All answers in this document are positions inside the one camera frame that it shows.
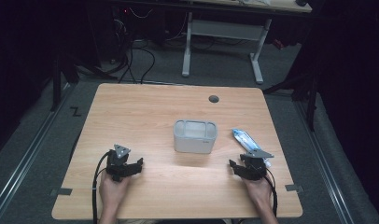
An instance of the hand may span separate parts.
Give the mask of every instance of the hand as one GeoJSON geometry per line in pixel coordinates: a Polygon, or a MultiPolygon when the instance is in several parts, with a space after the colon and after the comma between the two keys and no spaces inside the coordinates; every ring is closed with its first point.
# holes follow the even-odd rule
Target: hand
{"type": "Polygon", "coordinates": [[[113,181],[112,176],[105,171],[102,172],[99,193],[103,202],[103,211],[100,217],[100,224],[110,224],[116,222],[117,211],[122,199],[125,196],[131,177],[122,178],[121,182],[113,181]]]}
{"type": "Polygon", "coordinates": [[[272,189],[265,178],[256,181],[245,178],[242,180],[246,184],[251,201],[256,205],[261,222],[263,224],[275,224],[278,222],[271,207],[272,189]]]}

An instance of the cable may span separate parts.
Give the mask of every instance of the cable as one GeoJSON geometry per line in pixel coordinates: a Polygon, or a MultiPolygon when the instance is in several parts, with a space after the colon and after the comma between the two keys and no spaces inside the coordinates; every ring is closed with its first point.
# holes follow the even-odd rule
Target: cable
{"type": "Polygon", "coordinates": [[[150,13],[152,10],[154,10],[154,9],[151,9],[151,10],[147,13],[146,16],[138,16],[138,15],[136,15],[136,13],[134,13],[134,11],[133,11],[133,9],[132,9],[131,7],[130,7],[129,9],[131,10],[131,12],[133,13],[133,15],[134,15],[135,17],[140,18],[140,19],[145,19],[145,18],[147,18],[148,15],[149,15],[149,13],[150,13]]]}
{"type": "MultiPolygon", "coordinates": [[[[269,174],[271,174],[272,176],[272,180],[274,181],[274,175],[272,174],[272,172],[267,168],[266,169],[269,174]]],[[[276,193],[276,183],[274,182],[274,184],[272,184],[271,180],[268,179],[266,176],[263,177],[264,179],[266,179],[266,181],[268,181],[268,184],[271,186],[271,190],[272,190],[272,194],[274,196],[274,205],[272,207],[272,210],[274,211],[274,216],[277,217],[277,193],[276,193]]]]}
{"type": "MultiPolygon", "coordinates": [[[[214,46],[215,42],[216,42],[216,39],[215,39],[214,37],[212,37],[212,42],[211,42],[211,44],[210,44],[208,47],[203,48],[203,50],[205,50],[205,49],[210,49],[211,47],[214,46]]],[[[191,46],[192,46],[194,49],[202,49],[202,48],[196,48],[193,44],[191,44],[191,46]]]]}
{"type": "Polygon", "coordinates": [[[119,30],[122,29],[122,27],[123,27],[123,33],[126,33],[126,26],[125,26],[125,24],[122,21],[118,20],[118,19],[114,19],[114,21],[117,21],[119,23],[119,25],[120,25],[119,30]]]}
{"type": "Polygon", "coordinates": [[[237,41],[235,43],[229,43],[229,42],[226,42],[226,41],[222,41],[221,39],[227,39],[227,38],[218,38],[216,40],[216,42],[219,43],[219,44],[232,45],[232,46],[240,45],[240,44],[245,44],[245,43],[249,42],[249,40],[241,39],[241,40],[239,40],[239,41],[237,41]]]}
{"type": "MultiPolygon", "coordinates": [[[[119,63],[119,65],[115,68],[112,68],[111,70],[103,71],[103,73],[111,75],[113,73],[118,72],[119,70],[123,69],[127,65],[128,59],[126,57],[123,57],[122,61],[119,63]]],[[[95,74],[93,72],[87,72],[85,70],[82,70],[81,68],[77,67],[77,71],[83,75],[86,76],[94,76],[95,74]]]]}
{"type": "Polygon", "coordinates": [[[137,39],[137,40],[135,40],[134,42],[136,42],[136,43],[141,43],[141,42],[146,42],[146,44],[145,45],[143,45],[143,46],[141,46],[141,47],[136,47],[136,49],[143,49],[143,48],[145,48],[145,47],[148,47],[148,40],[147,39],[137,39]]]}
{"type": "Polygon", "coordinates": [[[144,80],[144,77],[146,76],[146,74],[149,72],[149,70],[151,70],[151,68],[154,66],[155,64],[155,56],[153,53],[151,53],[150,51],[146,50],[146,49],[140,49],[142,51],[145,51],[147,53],[149,53],[151,56],[152,56],[152,65],[149,67],[149,69],[141,76],[141,79],[140,79],[140,84],[143,84],[143,80],[144,80]]]}
{"type": "Polygon", "coordinates": [[[105,170],[105,168],[103,168],[101,171],[99,171],[99,173],[97,173],[97,175],[99,176],[99,174],[101,174],[103,172],[103,170],[105,170]]]}
{"type": "Polygon", "coordinates": [[[100,172],[99,172],[100,164],[102,164],[102,161],[109,154],[110,154],[110,151],[107,151],[106,154],[103,155],[102,159],[100,159],[99,163],[97,164],[96,171],[94,172],[93,183],[91,186],[91,203],[92,203],[92,210],[93,210],[93,224],[97,224],[97,203],[96,203],[97,176],[100,174],[100,172]]]}
{"type": "Polygon", "coordinates": [[[181,32],[183,32],[183,29],[184,29],[184,26],[186,25],[186,21],[187,21],[187,17],[188,17],[189,13],[187,12],[186,13],[186,17],[184,17],[184,21],[183,21],[183,24],[181,25],[181,29],[180,31],[177,33],[177,35],[175,35],[174,37],[172,38],[169,38],[169,39],[166,39],[166,41],[169,41],[169,40],[173,40],[173,39],[176,39],[176,38],[180,38],[181,36],[181,32]]]}
{"type": "Polygon", "coordinates": [[[176,37],[174,39],[169,39],[168,41],[165,42],[165,44],[169,45],[169,46],[173,46],[173,47],[181,47],[181,46],[184,46],[187,44],[187,41],[184,39],[184,40],[181,40],[179,44],[172,44],[170,42],[173,42],[173,41],[177,41],[183,37],[186,37],[185,35],[182,35],[182,36],[179,36],[179,37],[176,37]]]}
{"type": "Polygon", "coordinates": [[[133,42],[132,42],[132,44],[130,46],[130,49],[131,49],[131,61],[128,64],[128,68],[125,70],[125,72],[123,72],[122,76],[120,77],[118,83],[120,83],[123,80],[123,78],[125,77],[126,73],[129,71],[129,73],[131,74],[132,79],[133,79],[133,84],[136,84],[136,79],[134,78],[134,76],[132,74],[132,70],[131,70],[132,61],[133,61],[133,42]]]}

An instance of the table surface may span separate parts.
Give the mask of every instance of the table surface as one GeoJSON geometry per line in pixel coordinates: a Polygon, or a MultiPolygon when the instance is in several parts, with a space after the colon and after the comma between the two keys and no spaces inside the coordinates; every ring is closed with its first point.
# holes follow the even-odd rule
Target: table surface
{"type": "MultiPolygon", "coordinates": [[[[210,4],[221,4],[221,5],[231,5],[231,6],[241,6],[239,0],[192,0],[193,2],[200,3],[210,3],[210,4]]],[[[258,0],[244,0],[245,5],[241,7],[258,7],[271,10],[282,10],[290,12],[311,12],[312,8],[309,4],[304,7],[300,7],[295,3],[295,0],[270,0],[270,5],[263,3],[258,0]]]]}
{"type": "MultiPolygon", "coordinates": [[[[97,163],[119,144],[131,150],[128,163],[144,158],[119,218],[257,217],[246,186],[229,166],[229,160],[242,164],[239,155],[245,153],[232,128],[247,131],[274,154],[270,170],[276,180],[277,215],[299,217],[302,206],[295,191],[286,191],[285,185],[293,181],[260,89],[130,84],[99,86],[62,184],[73,191],[58,196],[52,216],[92,218],[91,183],[97,163]],[[219,102],[209,102],[210,95],[219,102]],[[216,123],[218,137],[210,154],[175,151],[173,127],[178,119],[216,123]]],[[[100,214],[99,194],[97,202],[100,214]]]]}

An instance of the gray carpet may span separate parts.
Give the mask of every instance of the gray carpet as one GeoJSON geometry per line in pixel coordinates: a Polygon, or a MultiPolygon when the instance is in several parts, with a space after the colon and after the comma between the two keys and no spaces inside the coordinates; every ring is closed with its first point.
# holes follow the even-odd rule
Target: gray carpet
{"type": "MultiPolygon", "coordinates": [[[[151,51],[156,59],[155,65],[145,76],[149,81],[203,86],[257,87],[266,89],[283,81],[288,69],[301,46],[287,47],[279,50],[265,45],[260,55],[260,69],[264,84],[257,85],[247,54],[253,43],[241,43],[237,50],[231,48],[225,52],[227,44],[215,44],[210,49],[208,43],[194,43],[189,77],[181,76],[184,47],[181,41],[169,42],[165,47],[151,43],[136,42],[137,47],[151,51]]],[[[133,50],[133,77],[137,80],[152,64],[152,57],[145,51],[133,50]]],[[[104,64],[108,70],[114,65],[104,64]]],[[[27,175],[13,195],[7,209],[0,218],[0,223],[91,223],[83,221],[59,221],[51,217],[56,200],[51,195],[58,189],[69,164],[70,154],[82,129],[91,106],[91,101],[100,83],[112,82],[96,76],[81,75],[79,83],[70,89],[72,92],[56,114],[54,122],[39,146],[39,152],[27,175]]],[[[132,83],[126,75],[122,83],[132,83]]],[[[266,95],[274,125],[288,161],[288,167],[294,183],[302,186],[299,197],[303,215],[299,218],[281,218],[281,223],[341,223],[333,200],[316,162],[312,142],[308,136],[303,118],[289,97],[290,91],[280,91],[266,95]]],[[[38,102],[31,107],[21,120],[21,125],[11,136],[0,153],[0,192],[14,173],[27,148],[43,121],[50,115],[52,87],[49,84],[38,102]]],[[[317,100],[315,117],[315,135],[325,152],[330,169],[350,209],[354,223],[379,223],[379,216],[368,201],[354,173],[350,162],[344,155],[335,133],[330,125],[322,101],[317,100]]],[[[245,223],[260,223],[258,219],[249,219],[245,223]]]]}

